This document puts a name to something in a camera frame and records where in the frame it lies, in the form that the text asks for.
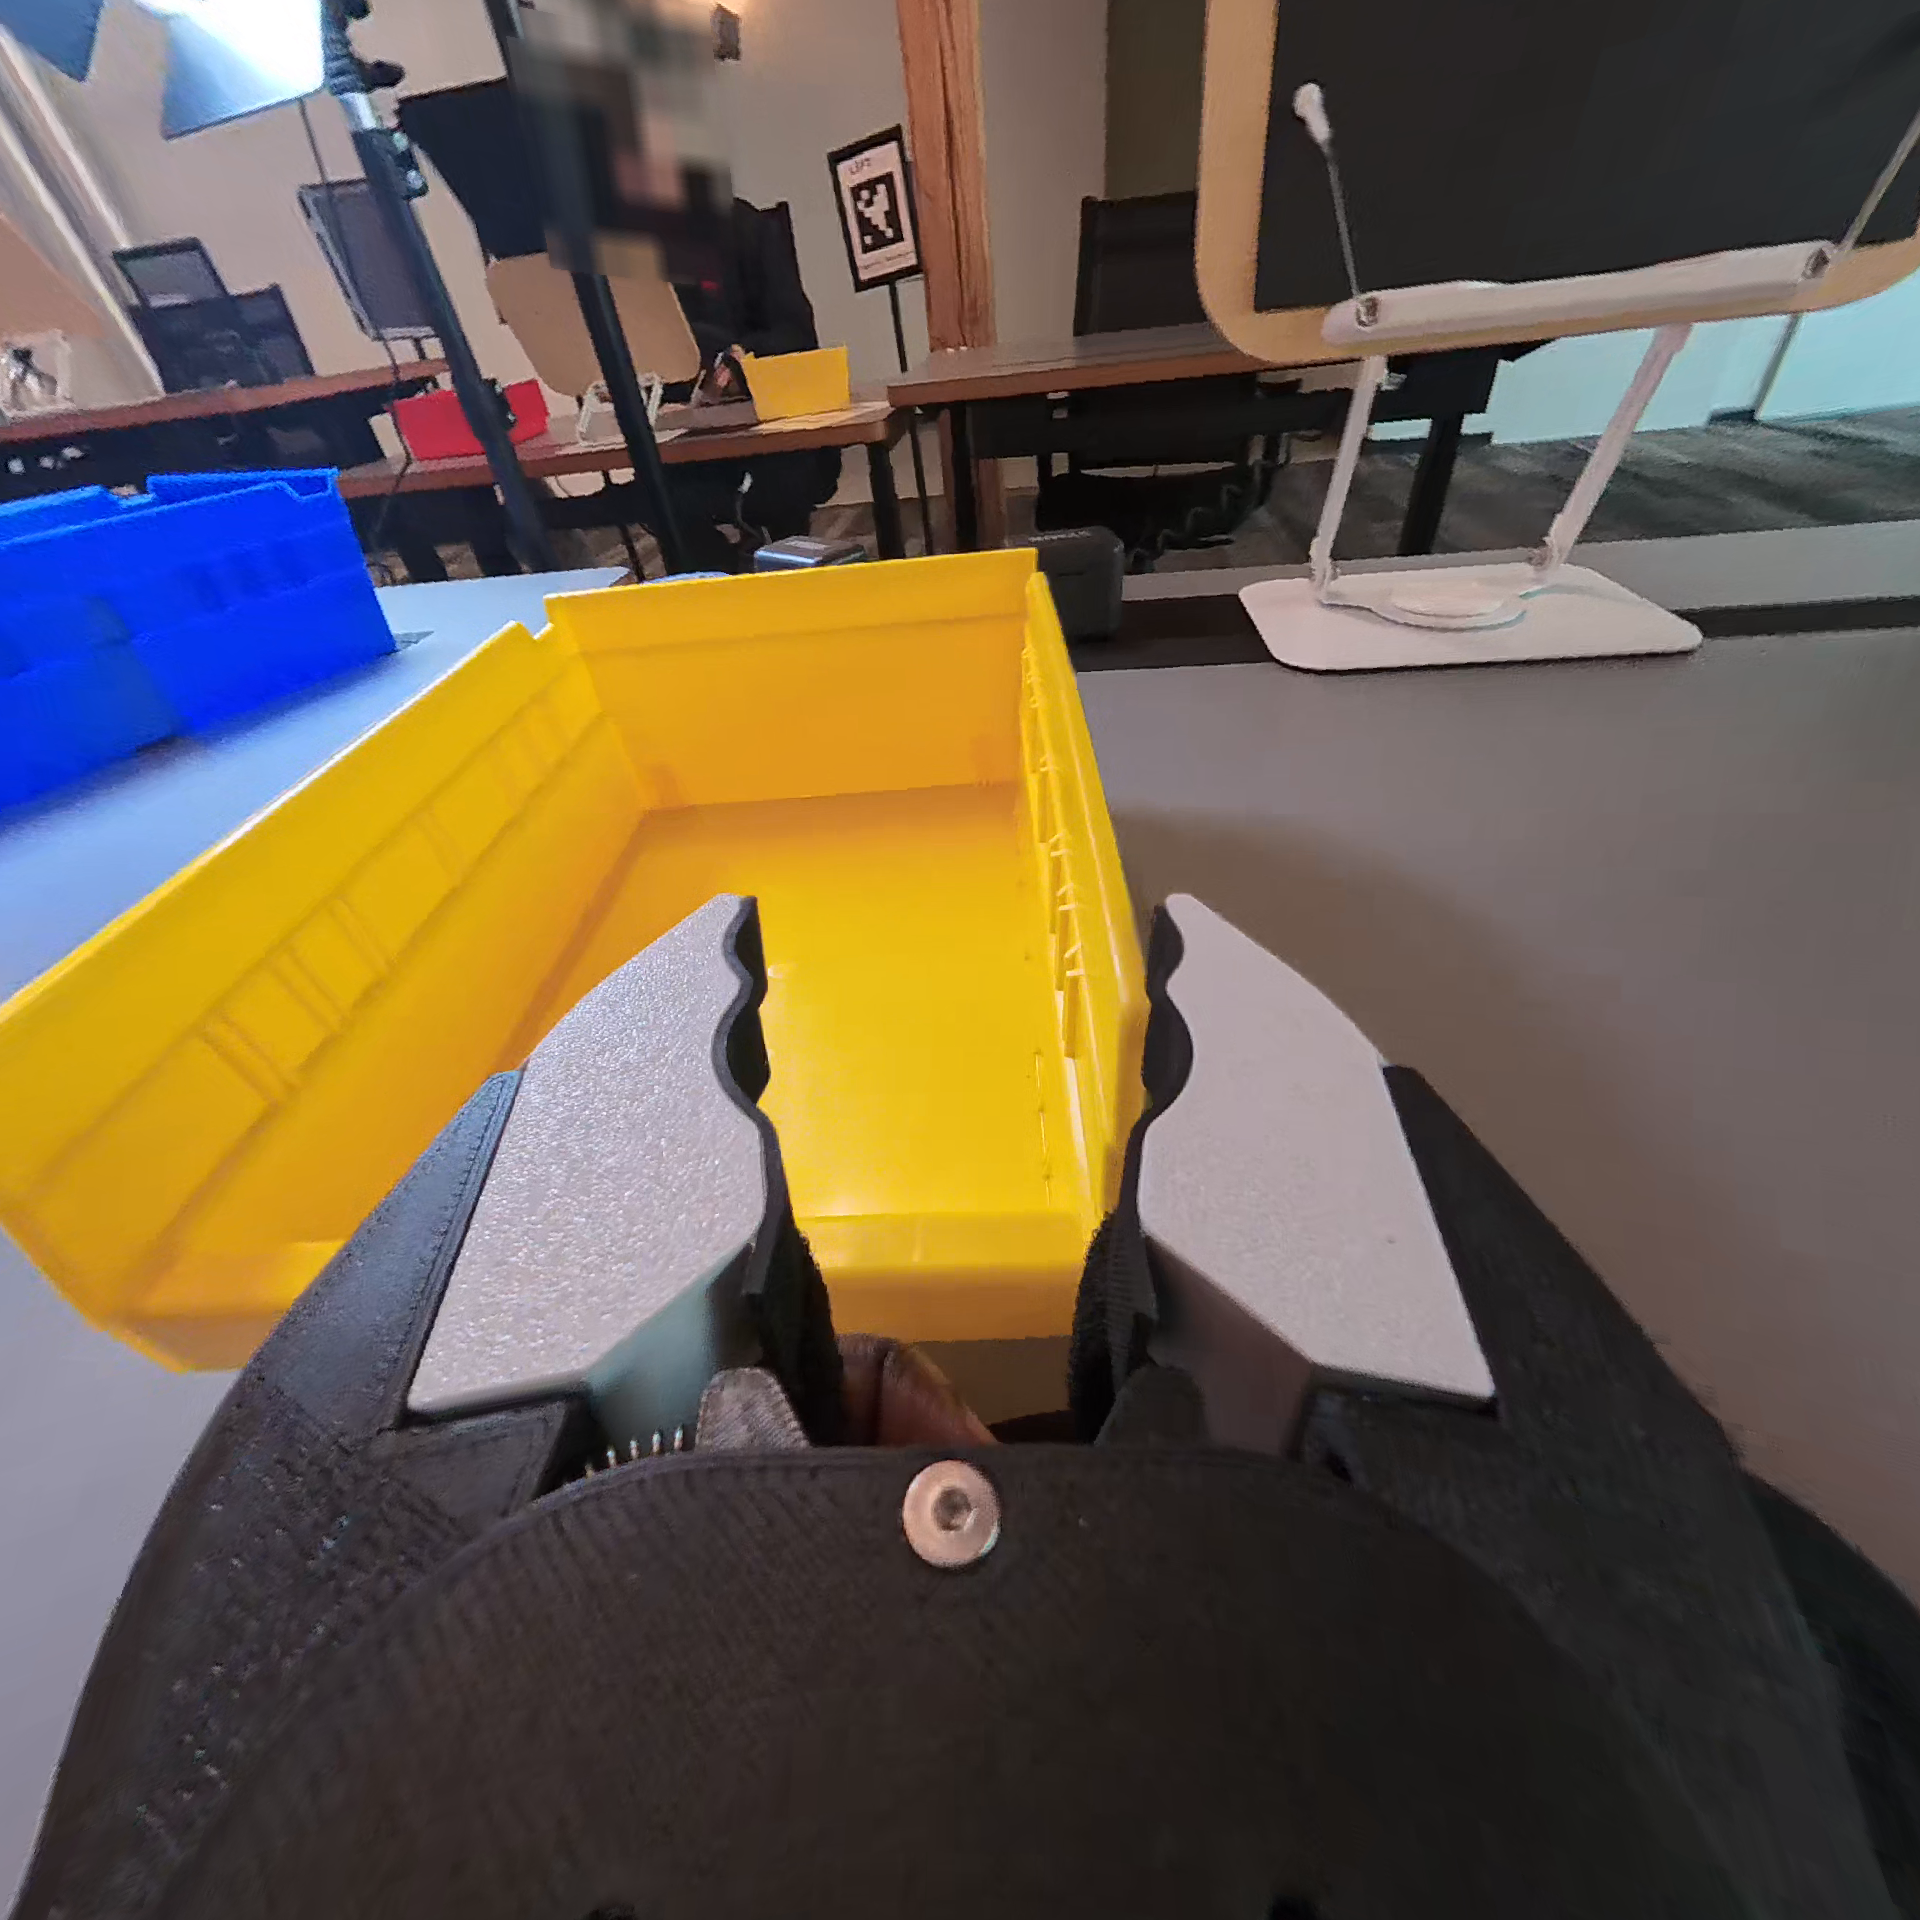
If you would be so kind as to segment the black and white marker sign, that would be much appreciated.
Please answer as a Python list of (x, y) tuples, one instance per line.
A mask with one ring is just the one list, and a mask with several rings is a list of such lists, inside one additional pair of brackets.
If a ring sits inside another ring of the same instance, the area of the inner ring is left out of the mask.
[(901, 126), (829, 153), (833, 203), (858, 293), (925, 274), (914, 174)]

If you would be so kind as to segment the black box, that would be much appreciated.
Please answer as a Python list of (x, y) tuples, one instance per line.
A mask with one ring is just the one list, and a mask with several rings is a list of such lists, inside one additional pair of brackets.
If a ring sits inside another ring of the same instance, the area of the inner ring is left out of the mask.
[(1120, 633), (1128, 548), (1112, 528), (1075, 525), (1005, 547), (1033, 560), (1067, 642)]

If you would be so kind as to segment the white tablet stand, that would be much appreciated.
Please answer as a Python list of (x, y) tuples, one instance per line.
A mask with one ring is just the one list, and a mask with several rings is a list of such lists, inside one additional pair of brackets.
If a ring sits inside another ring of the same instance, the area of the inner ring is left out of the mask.
[[(1722, 304), (1755, 304), (1779, 313), (1823, 291), (1859, 251), (1871, 218), (1915, 150), (1919, 123), (1910, 123), (1839, 240), (1685, 256), (1633, 273), (1525, 282), (1455, 278), (1376, 291), (1363, 285), (1357, 273), (1325, 89), (1317, 83), (1301, 84), (1291, 110), (1326, 165), (1336, 230), (1351, 282), (1350, 300), (1329, 310), (1325, 336), (1331, 345), (1363, 348), (1363, 360), (1329, 493), (1312, 531), (1305, 576), (1239, 589), (1239, 604), (1264, 652), (1281, 665), (1314, 674), (1584, 664), (1696, 652), (1703, 641), (1698, 625), (1657, 608), (1590, 568), (1578, 568), (1578, 542), (1671, 363), (1690, 348), (1695, 325)], [(1579, 320), (1635, 315), (1657, 320), (1648, 348), (1568, 499), (1525, 560), (1343, 571), (1336, 555), (1337, 531), (1386, 385), (1390, 345), (1426, 345), (1443, 332), (1483, 329), (1496, 322), (1543, 325), (1559, 339)]]

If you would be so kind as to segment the red plastic bin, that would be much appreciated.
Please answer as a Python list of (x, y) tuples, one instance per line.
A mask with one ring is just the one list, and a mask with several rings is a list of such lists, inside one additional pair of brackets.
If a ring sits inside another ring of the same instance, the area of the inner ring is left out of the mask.
[[(544, 385), (527, 377), (502, 386), (490, 385), (490, 401), (510, 443), (539, 438), (550, 425)], [(416, 465), (485, 460), (487, 451), (453, 389), (422, 392), (391, 405), (405, 453)]]

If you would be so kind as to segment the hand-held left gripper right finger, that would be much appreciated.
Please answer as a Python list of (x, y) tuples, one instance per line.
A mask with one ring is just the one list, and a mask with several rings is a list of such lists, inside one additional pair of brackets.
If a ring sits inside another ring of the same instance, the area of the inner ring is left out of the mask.
[(1146, 954), (1144, 1108), (1072, 1309), (1072, 1420), (1162, 1404), (1297, 1449), (1326, 1392), (1488, 1412), (1472, 1323), (1379, 1048), (1195, 896)]

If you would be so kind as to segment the brown wooden table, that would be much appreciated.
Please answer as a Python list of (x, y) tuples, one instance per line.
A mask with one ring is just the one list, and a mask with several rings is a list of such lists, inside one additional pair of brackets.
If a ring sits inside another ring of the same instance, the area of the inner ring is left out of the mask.
[[(906, 555), (906, 528), (895, 454), (909, 435), (909, 414), (885, 398), (859, 398), (838, 411), (774, 424), (751, 421), (742, 405), (694, 411), (669, 408), (656, 451), (666, 473), (752, 468), (815, 453), (855, 454), (869, 480), (872, 544), (881, 557), (899, 560)], [(512, 453), (536, 493), (554, 569), (589, 568), (593, 542), (603, 532), (625, 542), (654, 532), (658, 507), (610, 424), (581, 425), (577, 416), (557, 416), (539, 436), (517, 443)], [(447, 547), (462, 547), (490, 579), (536, 569), (520, 550), (482, 454), (423, 461), (402, 453), (342, 470), (338, 492), (369, 554), (399, 557), (410, 579), (416, 576), (416, 563), (438, 576)]]
[(155, 473), (354, 468), (378, 460), (374, 430), (401, 398), (434, 392), (440, 356), (273, 386), (65, 408), (2, 427), (2, 499), (142, 490)]

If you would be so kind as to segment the black light stand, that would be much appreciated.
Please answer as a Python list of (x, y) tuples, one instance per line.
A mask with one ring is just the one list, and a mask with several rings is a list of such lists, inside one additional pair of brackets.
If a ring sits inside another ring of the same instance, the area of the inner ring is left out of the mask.
[[(367, 14), (369, 5), (319, 5), (328, 94), (344, 110), (353, 149), (365, 165), (385, 230), (397, 242), (401, 264), (434, 322), (453, 389), (470, 430), (485, 453), (487, 470), (509, 520), (512, 554), (529, 571), (559, 569), (560, 560), (537, 507), (534, 482), (520, 465), (503, 401), (494, 395), (478, 366), (457, 304), (416, 218), (416, 201), (426, 194), (426, 180), (416, 169), (414, 149), (405, 133), (379, 117), (374, 104), (371, 65), (362, 62), (350, 45), (350, 25)], [(617, 315), (613, 283), (601, 273), (575, 273), (569, 285), (585, 322), (593, 362), (609, 385), (629, 461), (656, 512), (654, 532), (664, 568), (687, 571), (689, 544), (666, 484), (661, 448), (640, 392), (633, 352)]]

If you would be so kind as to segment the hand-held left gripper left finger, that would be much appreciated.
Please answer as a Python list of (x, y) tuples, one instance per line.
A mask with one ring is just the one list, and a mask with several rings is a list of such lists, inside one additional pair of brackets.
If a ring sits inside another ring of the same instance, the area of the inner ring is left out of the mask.
[(785, 1201), (760, 905), (714, 896), (539, 1040), (423, 1339), (408, 1410), (584, 1402), (619, 1456), (690, 1437), (757, 1350), (752, 1260)]

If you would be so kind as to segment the person's left hand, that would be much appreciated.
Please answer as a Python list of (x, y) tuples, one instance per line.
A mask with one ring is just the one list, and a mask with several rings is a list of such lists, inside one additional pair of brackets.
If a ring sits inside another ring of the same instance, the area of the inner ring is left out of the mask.
[(943, 1370), (887, 1334), (838, 1338), (842, 1360), (839, 1442), (863, 1449), (987, 1449), (997, 1437)]

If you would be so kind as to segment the blue plastic bin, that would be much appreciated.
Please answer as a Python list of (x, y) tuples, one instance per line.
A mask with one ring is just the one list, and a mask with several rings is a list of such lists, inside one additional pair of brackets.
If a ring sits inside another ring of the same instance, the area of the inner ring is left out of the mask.
[(2, 806), (397, 652), (335, 468), (2, 509)]

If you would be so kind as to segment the small yellow bin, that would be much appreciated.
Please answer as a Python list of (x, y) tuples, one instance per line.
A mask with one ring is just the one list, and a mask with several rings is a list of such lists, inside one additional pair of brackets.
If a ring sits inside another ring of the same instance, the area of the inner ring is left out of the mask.
[(761, 425), (845, 414), (854, 403), (849, 348), (744, 352), (739, 356)]

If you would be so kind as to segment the dark monitor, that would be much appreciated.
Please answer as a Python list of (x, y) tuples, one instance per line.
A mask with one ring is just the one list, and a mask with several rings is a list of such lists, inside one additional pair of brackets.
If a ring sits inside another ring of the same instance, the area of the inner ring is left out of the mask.
[(298, 203), (365, 336), (422, 350), (440, 339), (371, 180), (305, 182)]

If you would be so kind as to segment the yellow plastic bin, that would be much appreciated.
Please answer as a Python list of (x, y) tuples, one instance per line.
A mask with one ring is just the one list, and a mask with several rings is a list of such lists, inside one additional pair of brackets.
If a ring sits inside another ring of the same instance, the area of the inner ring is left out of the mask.
[(567, 593), (241, 801), (6, 1004), (6, 1235), (187, 1370), (712, 896), (847, 1329), (1064, 1338), (1139, 1112), (1134, 913), (1032, 548)]

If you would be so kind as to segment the wooden post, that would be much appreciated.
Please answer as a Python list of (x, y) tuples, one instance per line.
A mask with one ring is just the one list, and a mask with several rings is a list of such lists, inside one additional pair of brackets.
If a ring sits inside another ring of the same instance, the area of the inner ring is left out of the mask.
[(978, 2), (896, 2), (928, 348), (997, 345)]

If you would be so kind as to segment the studio light panel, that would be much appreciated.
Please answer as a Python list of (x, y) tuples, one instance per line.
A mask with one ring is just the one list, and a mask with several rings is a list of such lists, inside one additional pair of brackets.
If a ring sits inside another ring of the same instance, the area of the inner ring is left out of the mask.
[(163, 20), (160, 134), (191, 137), (328, 92), (326, 2), (150, 2)]

